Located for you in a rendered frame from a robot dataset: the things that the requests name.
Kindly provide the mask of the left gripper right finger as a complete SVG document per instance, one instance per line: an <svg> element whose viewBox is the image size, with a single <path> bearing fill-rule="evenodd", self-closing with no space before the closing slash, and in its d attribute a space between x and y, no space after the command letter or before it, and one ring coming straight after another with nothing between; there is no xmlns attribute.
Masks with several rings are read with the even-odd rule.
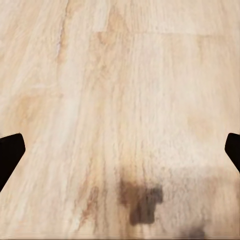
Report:
<svg viewBox="0 0 240 240"><path fill-rule="evenodd" d="M224 150L240 172L240 135L229 133L225 142Z"/></svg>

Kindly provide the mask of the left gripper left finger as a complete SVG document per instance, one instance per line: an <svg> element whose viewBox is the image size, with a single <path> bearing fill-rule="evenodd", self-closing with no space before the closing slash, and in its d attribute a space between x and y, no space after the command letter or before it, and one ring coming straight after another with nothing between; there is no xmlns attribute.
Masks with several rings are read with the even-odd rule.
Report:
<svg viewBox="0 0 240 240"><path fill-rule="evenodd" d="M21 133L0 138L0 192L26 151Z"/></svg>

